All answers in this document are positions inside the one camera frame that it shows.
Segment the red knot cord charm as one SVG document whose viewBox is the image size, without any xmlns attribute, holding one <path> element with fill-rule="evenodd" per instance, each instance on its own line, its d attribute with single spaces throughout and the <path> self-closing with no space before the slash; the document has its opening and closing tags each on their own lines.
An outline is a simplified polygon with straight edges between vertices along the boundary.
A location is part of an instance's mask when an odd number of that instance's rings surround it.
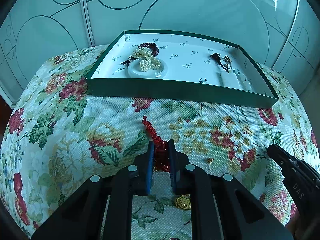
<svg viewBox="0 0 320 240">
<path fill-rule="evenodd" d="M 154 154 L 153 154 L 153 168 L 155 171 L 169 172 L 169 152 L 168 142 L 163 140 L 156 132 L 152 123 L 147 120 L 147 116 L 143 116 L 143 125 L 146 128 L 146 132 L 150 136 L 154 143 Z"/>
</svg>

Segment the red knot cord gold pendant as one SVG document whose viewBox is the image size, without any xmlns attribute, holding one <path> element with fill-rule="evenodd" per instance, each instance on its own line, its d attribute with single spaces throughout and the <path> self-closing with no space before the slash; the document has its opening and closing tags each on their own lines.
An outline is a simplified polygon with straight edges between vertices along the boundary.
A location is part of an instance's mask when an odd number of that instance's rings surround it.
<svg viewBox="0 0 320 240">
<path fill-rule="evenodd" d="M 175 198 L 175 205 L 177 208 L 182 210 L 191 209 L 191 201 L 189 194 L 183 194 Z"/>
</svg>

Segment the small gold earring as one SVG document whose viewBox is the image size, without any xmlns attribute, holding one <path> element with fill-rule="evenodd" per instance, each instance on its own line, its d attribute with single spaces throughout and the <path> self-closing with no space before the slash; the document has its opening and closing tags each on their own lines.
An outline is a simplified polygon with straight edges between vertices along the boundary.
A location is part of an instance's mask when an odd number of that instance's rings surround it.
<svg viewBox="0 0 320 240">
<path fill-rule="evenodd" d="M 211 164 L 213 161 L 214 161 L 214 158 L 207 158 L 207 159 L 206 159 L 206 162 L 207 162 L 208 164 Z"/>
</svg>

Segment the white jade bangle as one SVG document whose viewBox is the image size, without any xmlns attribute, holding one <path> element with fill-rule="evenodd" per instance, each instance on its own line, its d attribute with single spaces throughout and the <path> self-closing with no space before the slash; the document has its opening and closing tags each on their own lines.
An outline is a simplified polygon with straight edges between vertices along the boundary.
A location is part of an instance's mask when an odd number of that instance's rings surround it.
<svg viewBox="0 0 320 240">
<path fill-rule="evenodd" d="M 146 72 L 140 70 L 140 61 L 141 59 L 137 59 L 129 64 L 127 68 L 129 77 L 140 79 L 163 79 L 168 73 L 168 67 L 166 63 L 161 59 L 159 59 L 161 65 L 158 69 L 150 69 Z"/>
</svg>

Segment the green jewelry box tray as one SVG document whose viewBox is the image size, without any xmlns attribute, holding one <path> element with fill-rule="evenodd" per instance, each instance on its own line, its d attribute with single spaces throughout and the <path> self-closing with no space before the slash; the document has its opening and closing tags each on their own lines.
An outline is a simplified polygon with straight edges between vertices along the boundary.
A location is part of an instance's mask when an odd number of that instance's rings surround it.
<svg viewBox="0 0 320 240">
<path fill-rule="evenodd" d="M 142 44 L 157 46 L 163 79 L 131 78 L 127 68 Z M 243 90 L 223 87 L 220 73 L 236 74 Z M 239 45 L 199 34 L 169 30 L 122 32 L 98 57 L 86 76 L 94 96 L 172 99 L 270 108 L 278 96 L 261 67 Z"/>
</svg>

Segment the glass sliding wardrobe doors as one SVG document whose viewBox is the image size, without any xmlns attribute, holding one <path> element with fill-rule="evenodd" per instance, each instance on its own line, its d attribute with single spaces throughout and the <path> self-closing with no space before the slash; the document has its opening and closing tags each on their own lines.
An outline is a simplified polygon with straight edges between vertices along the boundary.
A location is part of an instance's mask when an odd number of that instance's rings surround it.
<svg viewBox="0 0 320 240">
<path fill-rule="evenodd" d="M 11 0 L 1 6 L 1 96 L 14 105 L 48 58 L 132 29 L 239 44 L 297 94 L 319 68 L 319 17 L 307 0 Z"/>
</svg>

